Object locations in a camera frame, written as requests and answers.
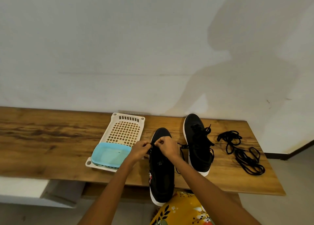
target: wooden tabletop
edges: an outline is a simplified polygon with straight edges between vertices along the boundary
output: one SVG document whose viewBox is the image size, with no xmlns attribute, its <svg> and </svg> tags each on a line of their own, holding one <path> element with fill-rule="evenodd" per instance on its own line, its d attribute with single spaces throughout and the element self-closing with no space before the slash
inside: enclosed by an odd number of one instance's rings
<svg viewBox="0 0 314 225">
<path fill-rule="evenodd" d="M 111 118 L 111 113 L 0 107 L 0 176 L 67 179 L 108 183 L 112 172 L 85 166 L 88 157 Z M 155 130 L 167 128 L 172 137 L 185 144 L 184 118 L 145 116 L 141 140 L 150 140 Z M 202 119 L 211 124 L 209 139 L 215 159 L 207 178 L 222 190 L 240 193 L 285 195 L 279 180 L 245 121 Z M 225 152 L 226 143 L 217 142 L 218 134 L 236 130 L 243 137 L 240 148 L 255 147 L 266 172 L 252 176 Z M 140 160 L 128 176 L 127 185 L 148 186 L 148 160 Z M 175 173 L 175 187 L 187 189 Z"/>
</svg>

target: yellow floral clothing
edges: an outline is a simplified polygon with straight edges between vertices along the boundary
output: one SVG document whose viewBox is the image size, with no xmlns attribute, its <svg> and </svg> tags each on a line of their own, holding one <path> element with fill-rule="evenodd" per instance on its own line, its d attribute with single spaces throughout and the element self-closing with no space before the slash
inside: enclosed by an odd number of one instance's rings
<svg viewBox="0 0 314 225">
<path fill-rule="evenodd" d="M 177 191 L 153 218 L 150 225 L 214 225 L 194 194 Z"/>
</svg>

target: blue plastic lid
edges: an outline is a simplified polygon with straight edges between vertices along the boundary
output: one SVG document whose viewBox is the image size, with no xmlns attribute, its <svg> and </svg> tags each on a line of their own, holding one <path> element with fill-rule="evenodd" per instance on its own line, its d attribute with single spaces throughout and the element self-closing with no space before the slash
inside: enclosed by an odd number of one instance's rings
<svg viewBox="0 0 314 225">
<path fill-rule="evenodd" d="M 131 147 L 110 143 L 99 143 L 92 153 L 91 160 L 94 164 L 119 168 L 131 151 Z"/>
</svg>

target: gray floor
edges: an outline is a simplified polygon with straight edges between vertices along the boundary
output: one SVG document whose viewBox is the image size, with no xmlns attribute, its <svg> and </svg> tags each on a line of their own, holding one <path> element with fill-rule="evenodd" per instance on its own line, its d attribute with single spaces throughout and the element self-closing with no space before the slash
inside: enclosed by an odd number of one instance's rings
<svg viewBox="0 0 314 225">
<path fill-rule="evenodd" d="M 287 196 L 240 194 L 243 206 L 263 225 L 314 224 L 314 147 L 288 161 L 269 160 Z M 92 201 L 76 209 L 0 204 L 0 225 L 75 225 Z M 149 224 L 154 206 L 120 203 L 113 225 Z"/>
</svg>

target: sneaker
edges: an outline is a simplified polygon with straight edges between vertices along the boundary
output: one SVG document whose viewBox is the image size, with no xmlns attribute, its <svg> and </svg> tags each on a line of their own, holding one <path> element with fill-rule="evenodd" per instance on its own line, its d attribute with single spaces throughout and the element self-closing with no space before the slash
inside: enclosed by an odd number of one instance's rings
<svg viewBox="0 0 314 225">
<path fill-rule="evenodd" d="M 162 136 L 171 137 L 171 134 L 166 128 L 157 129 L 149 150 L 149 190 L 150 197 L 157 206 L 163 206 L 172 198 L 175 187 L 174 165 L 154 145 Z"/>
<path fill-rule="evenodd" d="M 209 173 L 210 165 L 214 160 L 213 146 L 207 135 L 211 132 L 210 126 L 204 128 L 196 114 L 189 114 L 183 123 L 183 135 L 189 147 L 189 164 L 202 176 Z"/>
</svg>

